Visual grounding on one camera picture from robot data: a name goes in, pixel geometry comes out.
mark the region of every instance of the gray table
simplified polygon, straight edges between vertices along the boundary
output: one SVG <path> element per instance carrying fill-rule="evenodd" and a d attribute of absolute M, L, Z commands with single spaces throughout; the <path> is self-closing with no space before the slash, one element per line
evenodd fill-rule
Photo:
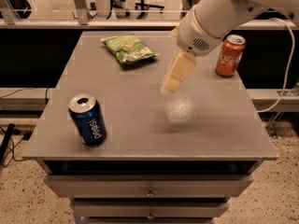
<path fill-rule="evenodd" d="M 176 42 L 169 32 L 134 32 L 159 55 L 124 68 L 100 38 L 127 33 L 82 34 L 23 157 L 39 162 L 49 174 L 46 184 L 70 198 L 78 215 L 99 217 L 91 223 L 142 223 L 143 217 L 212 223 L 249 185 L 254 169 L 278 154 L 238 74 L 215 74 L 217 50 L 198 58 L 177 93 L 165 97 L 160 88 L 179 52 Z M 70 99 L 83 92 L 100 102 L 107 126 L 107 140 L 97 148 L 80 142 L 67 112 Z M 224 192 L 217 193 L 220 187 Z M 174 211 L 178 202 L 186 213 Z M 111 206 L 118 208 L 107 211 Z M 133 206 L 137 213 L 121 211 Z"/>

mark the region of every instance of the soda can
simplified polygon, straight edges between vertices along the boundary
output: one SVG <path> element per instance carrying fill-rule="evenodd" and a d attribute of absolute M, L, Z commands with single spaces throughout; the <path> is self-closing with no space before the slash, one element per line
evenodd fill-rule
<path fill-rule="evenodd" d="M 83 144 L 88 147 L 101 145 L 106 139 L 107 131 L 96 99 L 88 93 L 82 93 L 71 99 L 68 108 Z"/>
<path fill-rule="evenodd" d="M 215 72 L 221 77 L 232 77 L 239 66 L 246 40 L 241 35 L 228 35 L 223 41 Z"/>

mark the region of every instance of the red can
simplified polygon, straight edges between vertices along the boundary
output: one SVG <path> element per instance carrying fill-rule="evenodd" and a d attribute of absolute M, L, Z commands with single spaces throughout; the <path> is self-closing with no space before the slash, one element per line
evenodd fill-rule
<path fill-rule="evenodd" d="M 228 35 L 223 41 L 216 65 L 216 73 L 221 77 L 232 77 L 241 61 L 245 49 L 245 38 L 241 35 Z"/>

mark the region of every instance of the blue can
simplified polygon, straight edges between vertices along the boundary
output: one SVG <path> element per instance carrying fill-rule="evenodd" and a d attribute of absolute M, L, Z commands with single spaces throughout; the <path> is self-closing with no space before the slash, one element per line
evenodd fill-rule
<path fill-rule="evenodd" d="M 96 99 L 88 93 L 82 93 L 71 99 L 68 108 L 83 144 L 88 147 L 101 145 L 107 137 L 107 131 Z"/>

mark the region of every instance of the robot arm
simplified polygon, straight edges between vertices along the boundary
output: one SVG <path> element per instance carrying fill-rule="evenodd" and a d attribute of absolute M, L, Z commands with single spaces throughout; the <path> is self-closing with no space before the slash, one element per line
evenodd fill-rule
<path fill-rule="evenodd" d="M 237 25 L 273 8 L 299 25 L 299 0 L 201 0 L 177 28 L 177 44 L 183 50 L 164 81 L 162 93 L 174 92 L 196 64 L 208 55 Z"/>

